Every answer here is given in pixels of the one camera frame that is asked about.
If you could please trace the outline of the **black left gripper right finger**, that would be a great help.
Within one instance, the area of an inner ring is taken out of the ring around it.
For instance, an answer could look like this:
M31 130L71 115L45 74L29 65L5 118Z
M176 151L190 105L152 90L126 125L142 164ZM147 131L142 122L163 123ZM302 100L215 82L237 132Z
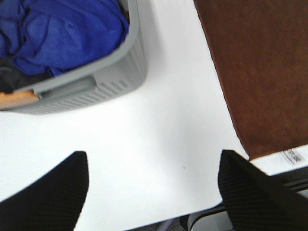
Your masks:
M221 153L218 188L236 231L306 231L308 200L233 150Z

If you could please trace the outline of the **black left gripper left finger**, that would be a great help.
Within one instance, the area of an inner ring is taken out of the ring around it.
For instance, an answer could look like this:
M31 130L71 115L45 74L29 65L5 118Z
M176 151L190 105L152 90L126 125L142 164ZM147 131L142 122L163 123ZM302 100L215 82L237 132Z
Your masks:
M86 152L76 151L0 203L2 231L72 231L89 188Z

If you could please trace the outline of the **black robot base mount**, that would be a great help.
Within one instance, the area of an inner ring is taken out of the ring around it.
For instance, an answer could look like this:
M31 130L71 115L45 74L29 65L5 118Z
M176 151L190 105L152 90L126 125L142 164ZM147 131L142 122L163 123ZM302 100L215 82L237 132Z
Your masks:
M180 217L187 231L306 231L307 167L268 176L249 163L220 165L222 203Z

